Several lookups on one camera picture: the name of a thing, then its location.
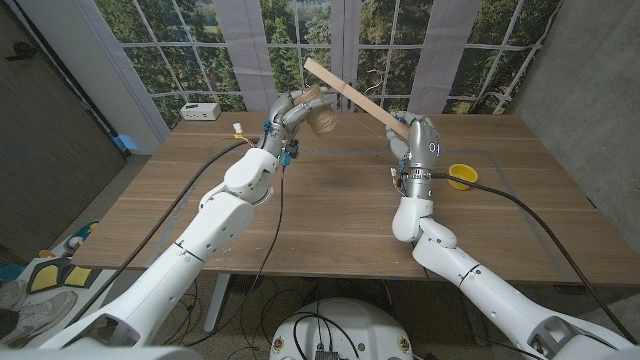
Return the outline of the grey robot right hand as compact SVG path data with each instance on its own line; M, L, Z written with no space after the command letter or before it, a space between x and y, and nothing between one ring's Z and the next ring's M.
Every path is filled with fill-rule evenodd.
M407 125L409 131L408 141L404 142L389 126L386 127L390 149L399 161L397 169L391 171L393 182L431 180L440 153L439 133L432 120L407 111L392 111L391 115Z

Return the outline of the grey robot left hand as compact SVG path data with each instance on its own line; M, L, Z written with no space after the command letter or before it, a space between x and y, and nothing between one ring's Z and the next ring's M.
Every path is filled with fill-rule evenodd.
M327 135L338 124L335 100L335 91L318 85L279 96L269 111L265 134L257 147L278 157L295 139L302 123L307 123L317 137Z

